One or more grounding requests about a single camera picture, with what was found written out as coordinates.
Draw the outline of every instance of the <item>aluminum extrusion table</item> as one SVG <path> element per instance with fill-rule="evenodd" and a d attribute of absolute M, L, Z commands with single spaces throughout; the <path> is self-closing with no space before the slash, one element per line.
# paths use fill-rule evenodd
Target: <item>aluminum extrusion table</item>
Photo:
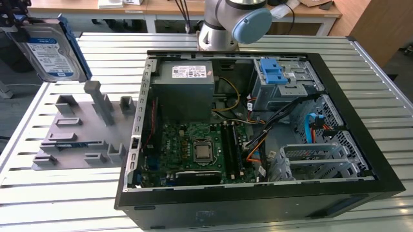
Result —
<path fill-rule="evenodd" d="M 196 40 L 184 34 L 84 33 L 78 45 L 92 79 L 100 81 L 101 93 L 108 93 L 114 101 L 124 95 L 137 97 L 146 50 L 195 50 Z M 253 44 L 240 45 L 240 50 L 322 55 L 407 190 L 335 218 L 189 231 L 413 231 L 413 105 L 358 43 L 343 37 L 265 36 Z M 41 85 L 0 156 L 0 230 L 138 231 L 124 213 L 113 210 L 120 168 L 30 170 L 54 118 L 58 94 L 90 101 L 81 84 Z"/>

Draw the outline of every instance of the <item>green motherboard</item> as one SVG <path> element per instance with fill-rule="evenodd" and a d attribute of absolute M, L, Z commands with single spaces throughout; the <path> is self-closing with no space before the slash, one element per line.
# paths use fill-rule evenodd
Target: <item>green motherboard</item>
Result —
<path fill-rule="evenodd" d="M 162 125 L 160 156 L 152 160 L 157 168 L 148 172 L 150 187 L 169 186 L 165 175 L 196 170 L 219 171 L 220 184 L 255 182 L 252 167 L 243 168 L 243 175 L 236 178 L 227 177 L 220 127 L 220 124 L 207 123 Z M 241 144 L 247 141 L 245 127 L 240 124 L 233 128 Z"/>

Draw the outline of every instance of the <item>wooden desk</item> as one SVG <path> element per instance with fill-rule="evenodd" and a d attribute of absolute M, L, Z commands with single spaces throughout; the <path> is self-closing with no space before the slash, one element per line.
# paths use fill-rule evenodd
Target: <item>wooden desk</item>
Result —
<path fill-rule="evenodd" d="M 187 2 L 187 10 L 189 13 L 191 20 L 203 20 L 204 15 L 204 4 L 201 0 L 192 0 Z M 299 5 L 293 9 L 295 22 L 296 23 L 319 23 L 320 27 L 316 31 L 318 36 L 324 36 L 328 34 L 335 19 L 340 17 L 340 12 L 335 6 L 331 6 L 328 11 L 324 11 L 315 7 L 306 7 Z M 145 9 L 145 21 L 148 30 L 154 30 L 154 20 L 176 20 L 181 19 L 181 15 L 173 0 L 149 0 Z M 280 19 L 272 18 L 272 22 L 285 22 L 292 21 L 292 14 L 287 14 Z"/>
<path fill-rule="evenodd" d="M 204 15 L 204 0 L 192 0 L 187 2 L 187 10 L 191 15 Z M 173 0 L 149 0 L 145 9 L 146 14 L 153 15 L 180 15 L 179 9 L 176 7 L 176 3 Z M 293 9 L 295 17 L 332 17 L 339 18 L 340 12 L 335 6 L 331 6 L 331 9 L 324 11 L 315 7 L 306 7 L 303 4 L 297 5 Z"/>
<path fill-rule="evenodd" d="M 204 4 L 201 0 L 187 2 L 191 20 L 203 20 Z M 183 20 L 173 0 L 144 0 L 141 5 L 124 4 L 122 8 L 97 9 L 97 0 L 32 0 L 29 14 L 32 17 L 56 17 L 60 13 L 70 18 L 85 19 L 142 19 L 148 33 L 156 33 L 154 20 Z M 299 5 L 293 9 L 296 23 L 319 23 L 316 35 L 327 35 L 340 12 L 331 7 L 328 11 L 318 7 Z M 281 19 L 272 18 L 272 22 L 292 21 L 288 14 Z"/>
<path fill-rule="evenodd" d="M 141 5 L 122 5 L 122 8 L 98 9 L 97 0 L 32 0 L 28 8 L 32 17 L 56 17 L 60 13 L 82 19 L 144 19 L 148 0 Z"/>

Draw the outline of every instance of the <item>cpu socket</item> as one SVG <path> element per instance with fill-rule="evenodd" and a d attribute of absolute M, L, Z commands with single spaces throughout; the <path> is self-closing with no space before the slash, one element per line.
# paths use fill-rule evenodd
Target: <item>cpu socket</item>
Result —
<path fill-rule="evenodd" d="M 193 142 L 193 162 L 209 163 L 213 160 L 211 141 Z"/>

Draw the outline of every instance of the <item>motherboard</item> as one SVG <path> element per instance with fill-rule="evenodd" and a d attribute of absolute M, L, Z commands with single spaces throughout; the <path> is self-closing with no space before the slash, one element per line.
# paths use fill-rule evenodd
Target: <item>motherboard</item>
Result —
<path fill-rule="evenodd" d="M 252 167 L 243 165 L 241 143 L 245 141 L 243 124 L 164 124 L 160 155 L 148 157 L 149 171 L 142 175 L 142 185 L 255 182 Z"/>

